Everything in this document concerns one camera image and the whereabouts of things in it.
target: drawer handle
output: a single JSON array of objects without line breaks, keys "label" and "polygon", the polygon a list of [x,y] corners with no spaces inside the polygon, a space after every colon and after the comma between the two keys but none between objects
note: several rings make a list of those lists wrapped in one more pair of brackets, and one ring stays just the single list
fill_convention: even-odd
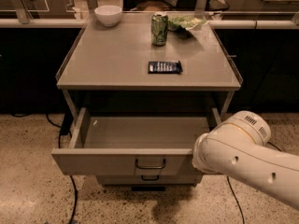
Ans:
[{"label": "drawer handle", "polygon": [[162,166],[140,166],[138,159],[135,160],[135,167],[138,169],[163,169],[166,166],[166,159],[163,159]]},{"label": "drawer handle", "polygon": [[143,175],[141,176],[141,179],[143,180],[143,181],[158,181],[159,180],[159,176],[158,175],[156,175],[156,177],[153,177],[153,178],[145,178]]}]

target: terrazzo floor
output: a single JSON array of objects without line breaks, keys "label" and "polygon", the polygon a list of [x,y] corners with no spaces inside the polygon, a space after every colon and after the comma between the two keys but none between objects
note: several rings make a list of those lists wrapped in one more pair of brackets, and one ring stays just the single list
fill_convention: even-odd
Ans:
[{"label": "terrazzo floor", "polygon": [[[271,142],[299,155],[299,114],[262,114],[272,130]],[[63,115],[50,119],[62,123]],[[59,128],[45,115],[0,115],[0,223],[68,223],[74,190],[50,153]],[[62,145],[67,146],[68,136]],[[74,176],[78,203],[73,223],[242,223],[223,175],[204,175],[196,187],[131,192],[103,188],[94,176]],[[297,224],[299,212],[231,179],[245,223]]]}]

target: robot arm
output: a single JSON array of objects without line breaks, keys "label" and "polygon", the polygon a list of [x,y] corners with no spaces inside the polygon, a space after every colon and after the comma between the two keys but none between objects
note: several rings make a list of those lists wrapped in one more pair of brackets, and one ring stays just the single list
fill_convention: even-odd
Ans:
[{"label": "robot arm", "polygon": [[228,175],[299,210],[299,157],[263,147],[270,136],[261,117],[238,112],[197,139],[193,166]]}]

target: white bowl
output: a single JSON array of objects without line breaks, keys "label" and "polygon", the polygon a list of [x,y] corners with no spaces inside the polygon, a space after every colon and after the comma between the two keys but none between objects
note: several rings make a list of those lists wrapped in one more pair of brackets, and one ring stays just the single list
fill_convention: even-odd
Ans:
[{"label": "white bowl", "polygon": [[94,10],[96,18],[105,26],[115,26],[121,20],[122,9],[119,6],[104,5]]}]

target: green can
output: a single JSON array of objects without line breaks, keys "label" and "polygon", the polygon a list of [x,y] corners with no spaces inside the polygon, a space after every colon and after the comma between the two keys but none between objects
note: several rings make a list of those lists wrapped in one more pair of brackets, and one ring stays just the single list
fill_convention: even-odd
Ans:
[{"label": "green can", "polygon": [[168,16],[165,12],[156,12],[151,18],[151,43],[163,46],[167,40]]}]

